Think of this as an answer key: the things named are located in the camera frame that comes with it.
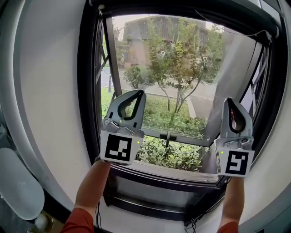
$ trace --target leaves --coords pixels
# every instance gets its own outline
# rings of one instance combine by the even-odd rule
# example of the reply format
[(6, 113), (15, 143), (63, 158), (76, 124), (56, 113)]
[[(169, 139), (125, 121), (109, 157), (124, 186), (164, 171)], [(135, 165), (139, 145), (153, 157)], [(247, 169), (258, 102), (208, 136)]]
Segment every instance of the leaves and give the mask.
[(143, 127), (172, 131), (181, 135), (203, 139), (206, 125), (204, 119), (191, 118), (187, 104), (184, 103), (178, 113), (174, 113), (176, 100), (170, 99), (171, 111), (167, 110), (167, 99), (161, 96), (147, 95)]
[(127, 69), (124, 72), (124, 79), (133, 89), (145, 89), (154, 84), (154, 80), (145, 66), (133, 66)]
[[(201, 80), (212, 83), (215, 79), (222, 61), (223, 38), (215, 25), (210, 30), (201, 29), (191, 19), (179, 18), (174, 23), (175, 20), (165, 18), (167, 37), (173, 41), (168, 41), (162, 33), (165, 21), (151, 18), (147, 22), (149, 36), (145, 43), (149, 48), (152, 80), (167, 97), (168, 87), (177, 90), (174, 112), (179, 112), (189, 92), (192, 94)], [(202, 34), (208, 37), (207, 41), (201, 41)]]
[(186, 171), (198, 171), (201, 167), (202, 147), (169, 142), (159, 138), (145, 136), (137, 153), (136, 160)]

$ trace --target grass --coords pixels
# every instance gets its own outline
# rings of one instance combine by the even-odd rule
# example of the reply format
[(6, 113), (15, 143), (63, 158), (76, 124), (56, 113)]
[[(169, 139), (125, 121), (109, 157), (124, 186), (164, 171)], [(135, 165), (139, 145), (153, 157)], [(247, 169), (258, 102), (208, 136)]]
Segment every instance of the grass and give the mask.
[(108, 87), (101, 88), (101, 106), (102, 106), (102, 119), (106, 116), (107, 110), (109, 108), (113, 90), (111, 93), (108, 92)]
[[(105, 117), (113, 93), (108, 93), (108, 88), (101, 89), (102, 118)], [(174, 113), (176, 99), (170, 99), (170, 111), (168, 111), (168, 99), (163, 96), (147, 94), (143, 127), (160, 131), (172, 131), (180, 135), (202, 139), (205, 121), (200, 118), (191, 118), (187, 103), (185, 102), (178, 113)], [(131, 115), (134, 102), (126, 108), (128, 116)]]

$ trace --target sky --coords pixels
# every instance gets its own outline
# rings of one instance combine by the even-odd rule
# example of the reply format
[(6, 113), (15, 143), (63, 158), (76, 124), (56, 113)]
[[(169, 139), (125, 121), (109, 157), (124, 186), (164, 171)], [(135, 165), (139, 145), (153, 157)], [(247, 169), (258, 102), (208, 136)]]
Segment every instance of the sky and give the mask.
[[(148, 16), (153, 16), (149, 14), (140, 14), (140, 15), (121, 15), (121, 16), (116, 16), (113, 17), (113, 25), (114, 27), (118, 28), (124, 28), (124, 24), (126, 22), (132, 21), (132, 20), (137, 20), (137, 19), (142, 19)], [(206, 28), (211, 28), (213, 23), (206, 22)], [(120, 31), (119, 38), (118, 40), (122, 40), (123, 37), (123, 29)]]

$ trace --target wall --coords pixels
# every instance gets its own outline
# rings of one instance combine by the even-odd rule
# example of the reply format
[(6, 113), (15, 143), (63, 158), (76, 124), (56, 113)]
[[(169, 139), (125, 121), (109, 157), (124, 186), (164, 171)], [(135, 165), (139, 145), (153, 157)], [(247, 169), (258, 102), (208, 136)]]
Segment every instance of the wall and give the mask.
[[(69, 209), (90, 168), (76, 86), (84, 2), (10, 0), (5, 12), (6, 33), (0, 38), (0, 100), (13, 140), (42, 186)], [(290, 202), (283, 198), (280, 204), (277, 198), (291, 177), (290, 76), (288, 73), (284, 101), (273, 131), (245, 179), (246, 206), (241, 220), (244, 232), (265, 226)], [(273, 212), (265, 209), (270, 203), (277, 206)], [(108, 208), (103, 201), (100, 212), (102, 227), (115, 233), (185, 232), (181, 222)], [(202, 218), (196, 231), (215, 232), (220, 217), (221, 205)]]

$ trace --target black window frame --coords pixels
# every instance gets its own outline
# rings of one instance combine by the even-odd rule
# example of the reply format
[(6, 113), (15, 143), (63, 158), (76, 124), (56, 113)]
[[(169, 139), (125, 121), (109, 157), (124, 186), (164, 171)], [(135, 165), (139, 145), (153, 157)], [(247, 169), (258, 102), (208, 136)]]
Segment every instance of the black window frame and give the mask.
[[(254, 115), (254, 144), (253, 150), (255, 150), (255, 159), (259, 155), (260, 150), (263, 147), (271, 128), (276, 119), (280, 103), (282, 100), (287, 71), (287, 39), (284, 29), (284, 20), (282, 16), (281, 25), (278, 27), (273, 18), (265, 11), (260, 9), (255, 4), (248, 0), (205, 0), (195, 1), (189, 5), (189, 2), (179, 2), (172, 5), (163, 5), (162, 2), (139, 2), (138, 5), (134, 1), (123, 1), (116, 3), (113, 1), (91, 1), (93, 6), (86, 3), (82, 22), (80, 26), (79, 48), (78, 48), (78, 64), (77, 64), (77, 76), (78, 76), (78, 98), (80, 105), (80, 114), (86, 146), (89, 154), (91, 164), (94, 162), (94, 158), (100, 152), (100, 120), (101, 116), (98, 114), (98, 105), (95, 103), (100, 102), (100, 92), (96, 92), (95, 76), (96, 70), (98, 72), (100, 68), (101, 53), (100, 48), (97, 45), (100, 41), (97, 40), (97, 32), (102, 35), (102, 25), (98, 24), (98, 20), (101, 18), (110, 18), (115, 15), (122, 14), (136, 14), (136, 13), (157, 13), (163, 15), (177, 15), (186, 16), (191, 18), (197, 18), (203, 20), (196, 12), (197, 9), (202, 15), (220, 25), (224, 25), (228, 28), (234, 29), (245, 35), (255, 34), (261, 30), (269, 32), (272, 42), (270, 43), (267, 34), (260, 33), (257, 36), (252, 35), (250, 38), (263, 44), (267, 49), (267, 52), (263, 54), (264, 59), (268, 59), (262, 77), (257, 85), (261, 86), (261, 98), (264, 99), (259, 105), (257, 105), (257, 111)], [(108, 27), (108, 21), (104, 21), (104, 24)], [(223, 193), (225, 188), (227, 177), (221, 177), (219, 182), (209, 187), (204, 187), (199, 182), (191, 182), (191, 184), (183, 183), (181, 180), (163, 180), (164, 177), (155, 176), (155, 181), (150, 174), (144, 172), (137, 172), (126, 170), (125, 167), (119, 165), (112, 165), (112, 175), (118, 175), (126, 177), (129, 180), (138, 180), (141, 182), (142, 177), (145, 184), (152, 186), (161, 186), (164, 182), (167, 182), (166, 188), (180, 190), (189, 190), (193, 192), (196, 189), (208, 189), (208, 196), (198, 203), (201, 206), (201, 210), (193, 210), (193, 207), (189, 207), (191, 211), (186, 213), (179, 213), (179, 219), (183, 219), (185, 222), (190, 218), (195, 218), (201, 213), (205, 213), (212, 204), (215, 203), (217, 197)], [(151, 210), (150, 212), (140, 211), (141, 207), (135, 206), (134, 203), (128, 203), (124, 200), (115, 200), (110, 186), (105, 188), (105, 202), (107, 205), (114, 204), (123, 209), (128, 209), (135, 213), (141, 213), (156, 218), (166, 218), (171, 220), (178, 220), (177, 213), (171, 214), (161, 210)]]

